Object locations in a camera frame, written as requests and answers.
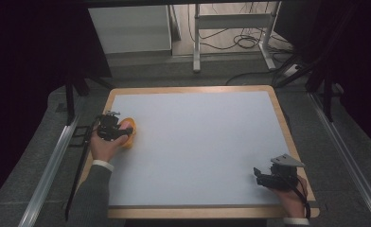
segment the metal frame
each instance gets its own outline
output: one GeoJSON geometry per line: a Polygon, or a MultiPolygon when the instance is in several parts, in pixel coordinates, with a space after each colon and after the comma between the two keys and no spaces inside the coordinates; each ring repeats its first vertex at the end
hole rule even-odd
{"type": "Polygon", "coordinates": [[[274,29],[274,21],[279,9],[279,2],[276,2],[271,13],[260,14],[228,14],[228,15],[200,15],[200,4],[195,4],[195,42],[194,42],[194,61],[193,70],[195,73],[201,71],[201,51],[200,51],[200,29],[219,29],[219,28],[248,28],[266,27],[263,41],[259,42],[259,49],[264,57],[269,70],[274,70],[274,61],[268,51],[268,41],[274,29]]]}
{"type": "Polygon", "coordinates": [[[335,125],[330,122],[324,112],[322,112],[322,103],[319,97],[315,94],[309,94],[309,98],[311,99],[316,112],[321,118],[322,123],[324,124],[327,133],[330,136],[330,139],[335,145],[335,148],[338,150],[339,155],[348,172],[350,173],[352,180],[362,194],[362,197],[366,202],[369,211],[371,212],[371,184],[366,180],[358,164],[354,160],[354,157],[351,155],[349,148],[345,144],[345,141],[337,131],[335,125]]]}
{"type": "Polygon", "coordinates": [[[23,217],[21,218],[21,221],[18,225],[19,227],[29,227],[35,224],[36,219],[44,204],[44,199],[49,192],[50,186],[52,185],[56,173],[59,169],[60,163],[62,162],[62,157],[65,154],[71,136],[73,135],[73,132],[79,122],[84,105],[85,97],[81,96],[76,105],[77,114],[74,116],[71,125],[64,127],[61,137],[59,138],[59,141],[56,144],[52,155],[50,156],[46,168],[44,169],[44,174],[39,180],[38,186],[36,187],[34,194],[29,201],[28,207],[26,208],[23,217]]]}

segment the orange sponge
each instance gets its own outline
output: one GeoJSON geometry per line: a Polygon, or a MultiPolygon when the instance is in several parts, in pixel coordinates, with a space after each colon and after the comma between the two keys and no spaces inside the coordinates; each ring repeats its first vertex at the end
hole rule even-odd
{"type": "Polygon", "coordinates": [[[121,147],[122,148],[132,148],[133,147],[133,138],[136,135],[136,124],[135,124],[135,121],[132,118],[128,117],[128,118],[125,118],[125,119],[121,120],[119,125],[121,125],[125,121],[130,122],[130,124],[132,125],[132,134],[129,135],[129,139],[121,147]]]}

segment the hand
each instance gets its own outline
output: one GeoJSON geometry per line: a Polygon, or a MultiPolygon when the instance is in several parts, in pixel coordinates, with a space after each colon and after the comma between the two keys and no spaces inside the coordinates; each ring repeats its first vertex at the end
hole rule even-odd
{"type": "MultiPolygon", "coordinates": [[[[297,176],[300,182],[297,185],[297,189],[301,192],[301,194],[307,196],[307,181],[297,176]]],[[[286,210],[287,215],[289,218],[305,218],[305,206],[303,202],[301,202],[301,199],[295,194],[294,191],[280,191],[276,189],[271,189],[276,196],[280,199],[280,202],[282,203],[283,208],[286,210]]]]}
{"type": "MultiPolygon", "coordinates": [[[[128,121],[121,123],[120,130],[125,130],[130,128],[132,125],[128,121]]],[[[91,135],[91,153],[94,160],[100,160],[104,162],[109,162],[117,152],[118,147],[125,144],[129,139],[128,135],[122,135],[115,139],[114,141],[106,141],[97,135],[96,129],[91,135]]]]}

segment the sleeve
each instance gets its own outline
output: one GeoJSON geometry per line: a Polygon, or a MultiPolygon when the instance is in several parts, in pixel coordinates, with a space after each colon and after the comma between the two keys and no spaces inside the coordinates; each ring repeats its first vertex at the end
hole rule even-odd
{"type": "Polygon", "coordinates": [[[283,218],[285,227],[307,227],[309,220],[306,218],[283,218]]]}
{"type": "Polygon", "coordinates": [[[107,226],[111,175],[112,171],[106,166],[91,166],[73,199],[66,227],[107,226]]]}

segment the metal stand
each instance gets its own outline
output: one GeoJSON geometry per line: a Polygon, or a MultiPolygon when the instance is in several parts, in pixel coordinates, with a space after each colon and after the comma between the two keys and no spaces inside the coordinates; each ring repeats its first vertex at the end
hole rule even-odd
{"type": "Polygon", "coordinates": [[[342,16],[340,22],[336,26],[333,34],[330,36],[327,45],[324,48],[324,52],[321,56],[314,61],[313,63],[309,64],[307,67],[300,69],[295,74],[291,75],[290,77],[278,82],[274,85],[275,88],[283,87],[290,82],[301,78],[302,76],[306,75],[306,73],[312,71],[312,75],[309,77],[309,80],[306,83],[306,89],[309,93],[314,93],[318,90],[319,86],[323,81],[324,83],[324,113],[327,116],[327,119],[332,122],[332,116],[330,112],[331,107],[331,99],[332,99],[332,81],[333,76],[331,75],[331,70],[329,66],[329,59],[330,55],[336,46],[337,42],[339,42],[340,37],[342,36],[343,31],[345,30],[348,22],[350,21],[351,17],[354,15],[360,1],[347,1],[344,7],[344,11],[342,12],[342,16]]]}
{"type": "Polygon", "coordinates": [[[271,13],[260,14],[226,14],[226,15],[200,15],[200,4],[195,5],[195,42],[194,42],[194,63],[195,73],[201,71],[201,53],[200,53],[200,29],[221,29],[221,28],[248,28],[248,27],[266,27],[263,41],[260,42],[259,49],[268,65],[269,70],[274,70],[274,61],[268,51],[268,41],[271,38],[274,29],[279,2],[276,2],[274,10],[271,13]]]}
{"type": "MultiPolygon", "coordinates": [[[[101,78],[96,78],[92,76],[87,76],[87,78],[93,80],[94,82],[100,84],[101,86],[113,90],[115,87],[114,85],[106,82],[101,78]]],[[[85,82],[85,78],[75,78],[71,74],[67,74],[65,78],[65,98],[67,102],[67,123],[66,126],[71,125],[73,119],[76,115],[74,110],[74,95],[73,95],[73,86],[76,89],[79,96],[88,96],[89,95],[89,87],[85,82]]]]}

